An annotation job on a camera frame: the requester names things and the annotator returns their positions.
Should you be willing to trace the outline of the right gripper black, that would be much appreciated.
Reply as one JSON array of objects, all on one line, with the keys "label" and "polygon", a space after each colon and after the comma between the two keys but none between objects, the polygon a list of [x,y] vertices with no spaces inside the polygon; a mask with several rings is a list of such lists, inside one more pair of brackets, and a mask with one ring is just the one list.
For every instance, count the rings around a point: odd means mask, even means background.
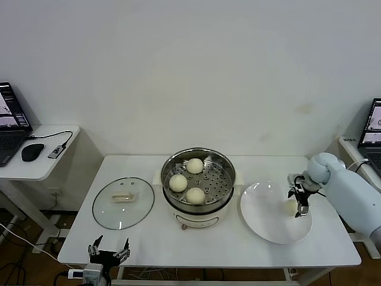
[{"label": "right gripper black", "polygon": [[291,198],[292,196],[295,196],[297,202],[299,203],[297,205],[297,211],[295,214],[295,218],[301,217],[301,216],[306,216],[309,212],[309,202],[308,198],[312,195],[313,193],[310,191],[306,191],[303,189],[303,187],[294,187],[291,188],[288,191],[288,198]]}]

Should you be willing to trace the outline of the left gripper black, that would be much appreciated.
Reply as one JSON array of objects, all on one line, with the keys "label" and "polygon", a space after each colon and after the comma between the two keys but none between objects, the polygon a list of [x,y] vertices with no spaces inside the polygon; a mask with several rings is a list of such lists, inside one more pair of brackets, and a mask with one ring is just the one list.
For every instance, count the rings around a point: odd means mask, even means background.
[{"label": "left gripper black", "polygon": [[120,259],[127,259],[130,256],[129,239],[127,238],[124,247],[119,252],[99,250],[103,235],[98,237],[93,244],[88,245],[90,262],[100,265],[119,265]]}]

